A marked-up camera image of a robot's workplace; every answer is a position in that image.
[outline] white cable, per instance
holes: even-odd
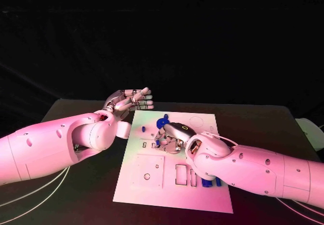
[[[317,214],[320,214],[321,216],[324,216],[324,213],[318,212],[317,210],[311,209],[308,206],[305,206],[304,204],[301,204],[298,201],[292,200],[297,204],[300,204],[302,207],[305,207],[310,211],[315,212]]]
[[[219,136],[219,135],[216,135],[216,134],[213,134],[213,133],[210,133],[210,132],[207,132],[207,131],[203,131],[203,132],[206,132],[206,133],[212,134],[213,136],[216,136],[216,137],[219,137],[219,138],[222,138],[222,139],[228,140],[228,141],[229,141],[229,142],[232,142],[235,145],[238,145],[238,143],[236,143],[236,142],[233,142],[232,140],[229,140],[228,138],[225,138],[225,137],[222,137],[222,136]]]
[[[30,192],[29,194],[26,194],[25,196],[16,198],[14,200],[6,202],[4,204],[0,205],[0,207],[4,206],[4,205],[7,205],[7,204],[12,203],[12,202],[20,200],[22,198],[27,197],[27,196],[32,195],[35,192],[38,192],[40,189],[43,189],[43,188],[45,188],[49,184],[52,184],[53,181],[61,177],[61,175],[63,174],[63,172],[66,171],[66,169],[68,169],[68,168],[63,169],[63,171],[61,172],[61,174],[59,174],[59,175],[52,179],[52,181],[48,182],[39,189],[36,189],[35,191],[32,191],[32,192]]]
[[[56,192],[56,190],[58,190],[61,184],[63,183],[63,180],[65,180],[65,177],[66,177],[68,173],[69,173],[69,167],[68,167],[65,176],[63,176],[63,178],[62,178],[62,180],[61,180],[61,182],[59,182],[59,185],[58,185],[56,189],[52,191],[52,193],[50,193],[49,196],[45,198],[45,200],[43,200],[43,201],[42,201],[42,202],[40,202],[40,203],[39,203],[29,211],[26,211],[23,214],[20,214],[17,217],[14,217],[13,219],[10,219],[10,220],[2,222],[0,225],[4,224],[4,223],[7,223],[7,222],[10,222],[10,221],[13,221],[13,220],[17,219],[19,217],[25,216],[29,212],[32,212],[32,211],[33,211],[33,210],[45,203],[45,201],[49,199],[49,197],[50,197],[50,196],[53,195],[53,193]]]
[[[321,224],[321,225],[324,225],[324,223],[323,222],[320,222],[320,221],[317,221],[317,220],[314,220],[314,219],[311,219],[308,216],[305,216],[304,214],[301,214],[291,206],[288,206],[284,202],[282,202],[282,200],[279,199],[279,198],[277,198],[278,199],[278,201],[295,212],[295,213],[298,213],[302,217],[305,217],[307,219],[310,219],[311,221],[314,221],[315,223],[318,223],[318,224]]]

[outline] wire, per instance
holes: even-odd
[[[297,204],[300,204],[302,207],[305,207],[310,211],[315,212],[317,214],[320,214],[321,216],[324,216],[324,213],[318,212],[317,210],[311,209],[308,206],[305,206],[304,204],[301,204],[298,201],[292,200]]]
[[[278,201],[295,212],[295,213],[298,213],[302,217],[305,217],[307,219],[310,219],[311,221],[314,221],[315,223],[318,223],[318,224],[321,224],[321,225],[324,225],[324,223],[321,223],[320,221],[317,221],[317,220],[314,220],[314,219],[311,219],[308,216],[305,216],[304,214],[301,214],[291,206],[288,206],[285,203],[284,203],[284,201],[279,199],[279,198],[277,198],[278,199]]]
[[[36,189],[35,191],[32,191],[32,192],[30,192],[29,194],[26,194],[25,196],[16,198],[14,200],[6,202],[4,204],[0,205],[0,207],[4,206],[4,205],[7,205],[7,204],[12,203],[12,202],[20,200],[22,198],[27,197],[29,195],[32,195],[33,193],[36,193],[39,190],[42,190],[42,189],[43,189],[49,184],[52,184],[53,181],[61,177],[61,175],[63,174],[63,172],[66,171],[66,169],[68,169],[68,168],[63,169],[63,171],[61,172],[61,174],[59,174],[59,175],[52,179],[52,181],[48,182],[39,189]]]
[[[13,221],[13,220],[17,219],[19,217],[25,216],[29,212],[32,212],[32,211],[33,211],[33,210],[45,203],[45,201],[49,199],[49,197],[50,197],[50,196],[53,195],[53,193],[56,192],[56,190],[58,190],[61,184],[63,183],[63,180],[65,180],[65,178],[66,178],[68,173],[69,173],[69,167],[68,167],[65,176],[63,176],[63,178],[62,178],[62,180],[61,180],[61,182],[59,182],[59,185],[58,185],[56,189],[52,191],[52,193],[50,193],[49,196],[45,198],[45,200],[43,200],[43,201],[42,201],[42,202],[40,202],[40,203],[39,203],[29,211],[26,211],[23,214],[20,214],[17,217],[14,217],[13,219],[10,219],[10,220],[2,222],[0,225],[4,224],[4,223],[7,223],[7,222],[10,222],[10,221]]]
[[[216,136],[216,137],[219,137],[219,138],[222,138],[222,139],[228,140],[228,141],[229,141],[229,142],[232,142],[235,145],[238,145],[238,143],[236,143],[236,142],[233,142],[230,139],[228,139],[228,138],[225,138],[225,137],[222,137],[222,136],[219,136],[219,135],[216,135],[216,134],[213,134],[213,133],[210,133],[210,132],[207,132],[207,131],[203,131],[203,132],[206,132],[206,133],[212,134],[213,136]]]

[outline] table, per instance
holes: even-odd
[[[102,108],[104,101],[59,99],[43,121],[55,120]],[[290,110],[272,105],[218,105],[154,103],[154,110],[212,113],[222,136],[243,145],[269,149],[297,158],[320,161]],[[134,113],[125,119],[131,123]],[[233,214],[112,202],[127,140],[71,167],[55,195],[14,224],[308,224],[275,198],[252,194],[229,186]],[[58,175],[12,183],[0,187],[0,202],[33,191]],[[49,195],[59,180],[20,201],[0,208],[0,221],[29,210]]]

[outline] white board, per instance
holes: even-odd
[[[184,162],[184,152],[173,155],[151,148],[164,114],[170,122],[186,124],[196,133],[206,130],[218,134],[213,114],[135,111],[114,202],[233,213],[228,184],[222,182],[218,187],[213,180],[213,186],[203,187]]]

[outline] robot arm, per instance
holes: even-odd
[[[173,138],[183,142],[186,163],[205,180],[219,177],[258,195],[294,199],[324,208],[323,163],[245,145],[228,147],[215,134],[190,135],[189,129],[183,124],[170,123],[163,132],[166,136],[177,134]]]
[[[148,88],[117,91],[102,110],[35,124],[0,139],[0,185],[46,176],[128,138],[128,111],[151,109]]]

